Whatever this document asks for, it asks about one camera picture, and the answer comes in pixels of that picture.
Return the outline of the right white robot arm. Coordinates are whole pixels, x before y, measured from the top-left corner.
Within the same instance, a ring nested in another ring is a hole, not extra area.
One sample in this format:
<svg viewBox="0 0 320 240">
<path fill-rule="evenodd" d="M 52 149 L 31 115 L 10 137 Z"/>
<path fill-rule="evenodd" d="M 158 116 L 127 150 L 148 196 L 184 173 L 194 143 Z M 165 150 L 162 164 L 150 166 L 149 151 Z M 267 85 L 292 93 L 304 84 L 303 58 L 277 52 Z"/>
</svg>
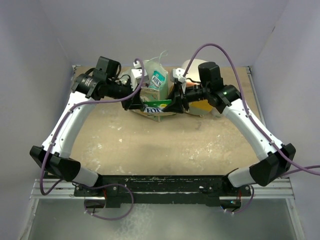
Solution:
<svg viewBox="0 0 320 240">
<path fill-rule="evenodd" d="M 229 119 L 251 145 L 259 162 L 248 167 L 237 168 L 223 177 L 222 190 L 228 196 L 235 195 L 240 187 L 249 184 L 267 186 L 285 174 L 296 154 L 295 147 L 283 144 L 260 122 L 243 102 L 241 93 L 234 85 L 226 85 L 220 67 L 215 62 L 204 62 L 198 66 L 200 83 L 186 86 L 185 70 L 175 68 L 171 72 L 173 88 L 168 96 L 170 104 L 164 112 L 183 114 L 189 104 L 202 100 Z"/>
</svg>

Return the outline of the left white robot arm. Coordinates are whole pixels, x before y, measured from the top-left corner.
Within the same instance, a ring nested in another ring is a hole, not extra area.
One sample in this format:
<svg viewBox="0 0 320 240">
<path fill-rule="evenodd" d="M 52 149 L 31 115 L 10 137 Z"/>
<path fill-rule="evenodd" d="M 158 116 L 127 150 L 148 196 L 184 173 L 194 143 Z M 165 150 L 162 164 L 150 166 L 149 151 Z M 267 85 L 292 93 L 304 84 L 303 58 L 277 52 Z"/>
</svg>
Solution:
<svg viewBox="0 0 320 240">
<path fill-rule="evenodd" d="M 134 98 L 139 97 L 146 78 L 144 62 L 136 58 L 134 68 L 140 76 L 132 76 L 128 83 L 122 84 L 119 81 L 121 64 L 101 56 L 96 67 L 74 80 L 68 102 L 52 132 L 41 146 L 34 145 L 29 152 L 41 168 L 39 187 L 42 195 L 48 195 L 43 186 L 45 173 L 83 185 L 91 196 L 101 194 L 101 176 L 72 159 L 71 151 L 83 124 L 96 105 L 121 102 L 128 109 Z"/>
</svg>

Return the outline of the teal mint blossom Fox's packet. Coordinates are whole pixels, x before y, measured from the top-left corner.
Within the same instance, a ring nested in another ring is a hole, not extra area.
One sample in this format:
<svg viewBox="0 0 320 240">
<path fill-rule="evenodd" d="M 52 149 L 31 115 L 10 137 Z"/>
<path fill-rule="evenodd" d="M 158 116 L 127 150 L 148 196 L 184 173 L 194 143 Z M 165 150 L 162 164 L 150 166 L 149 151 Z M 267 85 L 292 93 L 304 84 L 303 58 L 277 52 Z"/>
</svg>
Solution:
<svg viewBox="0 0 320 240">
<path fill-rule="evenodd" d="M 149 88 L 159 90 L 166 82 L 166 78 L 160 72 L 155 70 L 150 79 Z"/>
</svg>

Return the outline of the green cake paper bag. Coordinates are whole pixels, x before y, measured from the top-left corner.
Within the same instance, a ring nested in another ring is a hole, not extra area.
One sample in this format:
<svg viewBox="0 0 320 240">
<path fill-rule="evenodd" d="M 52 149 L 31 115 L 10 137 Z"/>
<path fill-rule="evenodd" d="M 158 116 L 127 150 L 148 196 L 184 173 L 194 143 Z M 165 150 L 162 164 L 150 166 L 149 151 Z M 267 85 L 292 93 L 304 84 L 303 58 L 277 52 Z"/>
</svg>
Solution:
<svg viewBox="0 0 320 240">
<path fill-rule="evenodd" d="M 168 51 L 163 51 L 159 56 L 153 57 L 151 59 L 145 60 L 143 62 L 144 68 L 147 71 L 148 74 L 148 81 L 145 85 L 142 85 L 141 92 L 140 92 L 140 98 L 142 99 L 142 102 L 153 102 L 153 101 L 161 101 L 161 100 L 168 100 L 167 97 L 169 96 L 169 77 L 168 77 L 168 71 L 164 69 L 164 67 L 161 65 L 160 60 L 161 57 L 165 57 L 168 55 Z M 165 83 L 164 85 L 159 89 L 152 89 L 149 88 L 150 80 L 153 75 L 154 71 L 160 72 L 163 76 L 165 76 Z M 144 117 L 147 117 L 151 120 L 161 122 L 163 117 L 165 116 L 172 116 L 175 113 L 173 112 L 167 112 L 162 114 L 147 114 L 144 113 L 144 110 L 131 110 L 133 113 L 142 115 Z"/>
</svg>

